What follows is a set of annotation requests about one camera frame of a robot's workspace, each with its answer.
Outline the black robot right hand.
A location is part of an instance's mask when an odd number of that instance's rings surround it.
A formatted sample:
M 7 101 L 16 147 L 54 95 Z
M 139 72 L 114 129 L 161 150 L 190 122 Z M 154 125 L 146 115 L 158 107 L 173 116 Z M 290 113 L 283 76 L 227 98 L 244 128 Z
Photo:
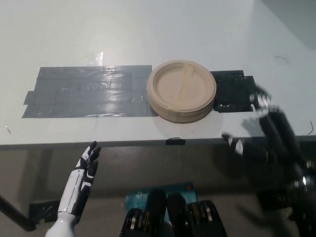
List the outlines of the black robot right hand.
M 274 104 L 270 94 L 259 86 L 251 89 L 250 103 L 258 115 L 261 131 L 265 135 L 265 147 L 222 133 L 222 138 L 230 150 L 239 157 L 250 159 L 259 164 L 277 162 L 284 168 L 302 172 L 306 161 L 301 155 L 299 143 L 284 111 Z

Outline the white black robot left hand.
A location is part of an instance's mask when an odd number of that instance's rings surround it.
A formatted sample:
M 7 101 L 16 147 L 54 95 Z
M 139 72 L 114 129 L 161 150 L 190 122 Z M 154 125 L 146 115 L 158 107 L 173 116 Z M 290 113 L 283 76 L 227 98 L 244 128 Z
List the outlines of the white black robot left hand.
M 97 142 L 93 141 L 82 153 L 66 183 L 58 208 L 59 213 L 69 213 L 77 218 L 82 215 L 97 172 L 100 151 Z

